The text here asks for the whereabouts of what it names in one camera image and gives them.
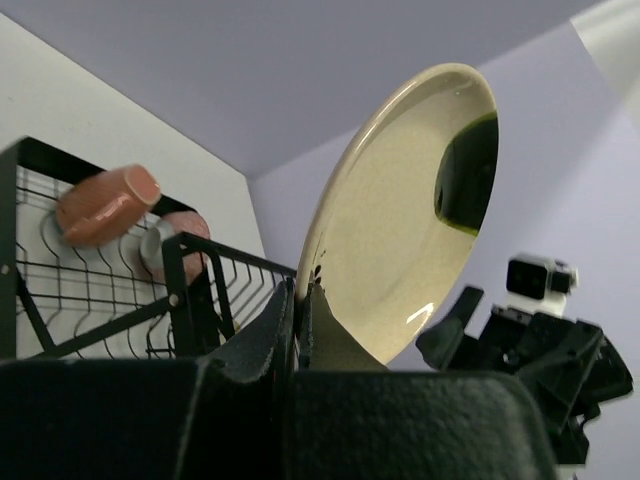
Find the dish rack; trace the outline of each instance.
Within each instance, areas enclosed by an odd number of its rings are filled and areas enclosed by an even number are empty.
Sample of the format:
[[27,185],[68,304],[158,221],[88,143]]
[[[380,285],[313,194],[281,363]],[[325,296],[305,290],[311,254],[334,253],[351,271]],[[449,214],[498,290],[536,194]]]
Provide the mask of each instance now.
[[[163,243],[166,283],[138,244],[158,217],[194,210],[167,196],[99,249],[66,246],[57,199],[103,171],[33,138],[0,153],[0,358],[173,358],[211,352],[262,310],[295,270],[189,234]],[[182,257],[207,268],[187,286]]]

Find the tableware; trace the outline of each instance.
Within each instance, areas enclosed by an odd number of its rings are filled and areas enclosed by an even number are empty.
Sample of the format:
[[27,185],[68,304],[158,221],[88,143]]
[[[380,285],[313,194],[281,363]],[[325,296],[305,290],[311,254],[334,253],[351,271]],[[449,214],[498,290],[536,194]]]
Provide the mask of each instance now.
[[[158,281],[164,281],[162,242],[178,233],[186,232],[207,240],[211,238],[209,226],[196,212],[175,212],[165,215],[149,228],[140,239],[140,258]],[[200,253],[192,253],[183,259],[187,284],[191,284],[206,267],[207,258]]]
[[124,235],[161,196],[146,168],[129,165],[89,177],[63,194],[56,222],[68,245],[100,247]]
[[388,363],[462,271],[497,151],[496,104],[475,69],[443,64],[405,83],[333,171],[305,240],[296,301],[320,284],[337,320]]

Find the wire grid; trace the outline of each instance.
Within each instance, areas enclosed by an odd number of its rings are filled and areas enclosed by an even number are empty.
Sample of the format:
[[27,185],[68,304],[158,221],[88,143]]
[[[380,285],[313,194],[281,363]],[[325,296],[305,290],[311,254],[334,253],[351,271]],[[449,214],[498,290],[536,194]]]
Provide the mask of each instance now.
[[[56,344],[85,333],[166,296],[140,261],[138,245],[157,217],[146,215],[127,234],[99,249],[66,246],[55,221],[57,199],[71,185],[18,167],[17,265]],[[251,322],[271,297],[283,275],[231,258],[221,258],[234,327]],[[209,278],[214,279],[210,262]],[[211,282],[214,309],[220,305]],[[42,352],[29,318],[17,300],[18,358]],[[228,339],[220,336],[221,343]],[[169,314],[84,348],[75,358],[171,358]]]

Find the mug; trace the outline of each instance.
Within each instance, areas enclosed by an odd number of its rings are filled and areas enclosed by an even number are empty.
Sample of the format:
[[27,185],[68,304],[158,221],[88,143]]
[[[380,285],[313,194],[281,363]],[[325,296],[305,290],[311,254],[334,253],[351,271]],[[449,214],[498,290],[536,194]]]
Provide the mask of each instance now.
[[[186,232],[209,240],[209,227],[196,212],[175,212],[165,215],[148,229],[140,239],[140,258],[153,277],[164,282],[162,242],[178,233]],[[191,284],[205,268],[207,257],[195,252],[183,258],[187,285]]]
[[129,165],[72,187],[58,200],[56,221],[68,245],[101,247],[124,235],[161,196],[146,168]]

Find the small camera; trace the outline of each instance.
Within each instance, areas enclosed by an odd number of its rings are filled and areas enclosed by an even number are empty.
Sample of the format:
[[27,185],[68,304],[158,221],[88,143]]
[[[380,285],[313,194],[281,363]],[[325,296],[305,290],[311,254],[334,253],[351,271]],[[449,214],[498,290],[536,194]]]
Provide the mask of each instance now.
[[577,270],[559,260],[520,254],[509,260],[507,290],[543,300],[548,292],[570,293],[577,286],[577,275]]

